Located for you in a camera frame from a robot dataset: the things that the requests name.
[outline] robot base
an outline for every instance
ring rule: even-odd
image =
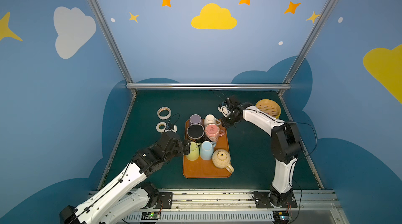
[[[271,192],[254,191],[252,194],[257,208],[297,208],[293,190],[286,193],[278,193],[271,187]]]

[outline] pink mug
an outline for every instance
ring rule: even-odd
[[[225,132],[219,128],[216,124],[209,124],[205,126],[205,135],[214,142],[218,142],[218,138],[223,136]]]

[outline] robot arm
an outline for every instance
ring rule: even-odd
[[[271,136],[271,151],[276,163],[270,202],[274,207],[286,204],[293,196],[293,171],[302,150],[296,123],[276,119],[249,102],[240,103],[234,96],[230,96],[220,104],[218,110],[224,115],[222,125],[225,128],[246,120]]]
[[[75,208],[67,206],[60,213],[61,224],[110,224],[119,220],[116,216],[120,218],[136,207],[154,206],[158,190],[148,185],[139,188],[135,195],[120,202],[119,200],[153,172],[158,171],[164,163],[188,153],[188,141],[183,143],[173,131],[162,133],[155,144],[139,150],[123,171],[97,194]]]

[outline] painted cloud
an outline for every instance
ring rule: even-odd
[[[95,20],[78,8],[57,7],[53,15],[54,27],[59,35],[56,51],[63,59],[72,57],[95,34]]]

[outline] mug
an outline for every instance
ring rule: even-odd
[[[214,154],[214,147],[216,146],[216,142],[204,141],[200,146],[200,156],[201,159],[208,161],[212,158]]]
[[[221,121],[215,118],[215,116],[213,116],[212,114],[208,114],[204,119],[204,126],[207,126],[209,124],[215,124],[217,126],[220,126]]]
[[[187,128],[187,136],[190,141],[197,141],[204,136],[204,127],[200,124],[191,124]]]
[[[200,156],[200,149],[198,148],[198,146],[200,144],[201,143],[195,143],[193,141],[191,142],[191,144],[190,144],[190,153],[186,155],[186,158],[189,161],[195,161]]]
[[[230,154],[224,149],[218,149],[212,155],[212,163],[220,169],[226,168],[230,173],[234,172],[233,166],[230,164]]]
[[[220,129],[219,126],[217,126],[215,124],[209,124],[209,125],[205,126],[204,130],[205,130],[205,135],[211,141],[214,141],[214,142],[218,142],[218,138],[225,134],[225,132],[222,129]]]
[[[201,116],[199,116],[198,114],[193,114],[190,116],[190,125],[201,124],[201,122],[202,122]]]

